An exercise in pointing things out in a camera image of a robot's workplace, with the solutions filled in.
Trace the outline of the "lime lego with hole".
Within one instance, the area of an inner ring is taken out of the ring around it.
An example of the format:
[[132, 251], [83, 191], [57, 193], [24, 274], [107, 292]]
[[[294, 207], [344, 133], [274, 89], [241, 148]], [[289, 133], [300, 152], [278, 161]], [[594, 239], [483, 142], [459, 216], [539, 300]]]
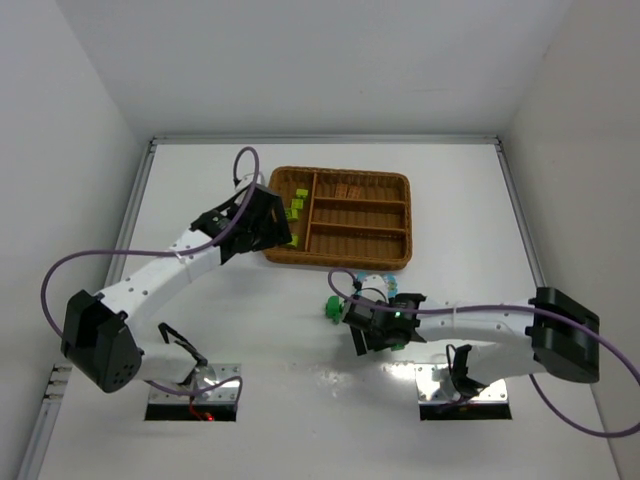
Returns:
[[297, 234], [292, 234], [291, 240], [284, 245], [285, 248], [291, 248], [291, 249], [297, 249], [298, 246], [299, 246], [299, 236]]

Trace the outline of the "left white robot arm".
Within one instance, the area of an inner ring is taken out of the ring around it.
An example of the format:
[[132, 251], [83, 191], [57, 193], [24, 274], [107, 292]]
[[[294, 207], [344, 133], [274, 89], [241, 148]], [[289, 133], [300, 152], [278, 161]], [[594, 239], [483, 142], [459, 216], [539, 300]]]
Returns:
[[170, 299], [233, 256], [287, 244], [292, 235], [280, 195], [244, 187], [202, 213], [174, 244], [118, 283], [67, 303], [61, 350], [103, 392], [132, 380], [194, 387], [207, 359], [167, 323], [151, 320]]

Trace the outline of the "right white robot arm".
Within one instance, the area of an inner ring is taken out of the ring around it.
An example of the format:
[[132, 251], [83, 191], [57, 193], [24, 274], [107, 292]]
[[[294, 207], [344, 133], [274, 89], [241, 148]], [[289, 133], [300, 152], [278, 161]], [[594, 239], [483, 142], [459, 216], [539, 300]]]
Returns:
[[412, 342], [460, 341], [441, 384], [463, 398], [497, 380], [538, 372], [581, 384], [600, 378], [599, 317], [551, 287], [492, 308], [440, 304], [419, 293], [385, 301], [362, 290], [343, 303], [340, 320], [350, 327], [359, 355]]

